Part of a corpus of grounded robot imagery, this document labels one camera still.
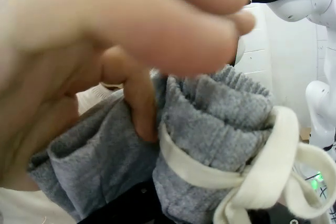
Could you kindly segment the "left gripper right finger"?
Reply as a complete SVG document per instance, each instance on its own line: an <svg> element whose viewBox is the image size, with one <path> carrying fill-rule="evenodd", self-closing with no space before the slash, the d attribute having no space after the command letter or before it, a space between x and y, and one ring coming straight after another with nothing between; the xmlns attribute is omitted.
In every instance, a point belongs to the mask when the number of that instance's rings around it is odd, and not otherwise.
<svg viewBox="0 0 336 224"><path fill-rule="evenodd" d="M252 224L290 224L299 223L299 218L292 215L282 204L275 204L269 209L248 210Z"/></svg>

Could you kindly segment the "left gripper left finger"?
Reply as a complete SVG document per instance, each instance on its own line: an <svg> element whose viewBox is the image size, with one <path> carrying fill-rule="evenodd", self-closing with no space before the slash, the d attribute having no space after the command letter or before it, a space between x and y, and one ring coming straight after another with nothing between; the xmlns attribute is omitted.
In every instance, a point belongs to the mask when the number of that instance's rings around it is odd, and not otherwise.
<svg viewBox="0 0 336 224"><path fill-rule="evenodd" d="M170 223L161 210L153 182L142 182L102 208L94 211L81 224Z"/></svg>

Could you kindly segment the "person's right hand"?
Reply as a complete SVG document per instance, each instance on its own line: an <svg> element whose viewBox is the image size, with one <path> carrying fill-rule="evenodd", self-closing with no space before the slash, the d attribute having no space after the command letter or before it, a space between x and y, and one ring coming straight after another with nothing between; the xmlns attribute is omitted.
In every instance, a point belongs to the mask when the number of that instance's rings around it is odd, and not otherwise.
<svg viewBox="0 0 336 224"><path fill-rule="evenodd" d="M156 141L150 69L232 62L248 0L1 0L1 187L34 191L30 158L79 119L77 93L122 84L141 139Z"/></svg>

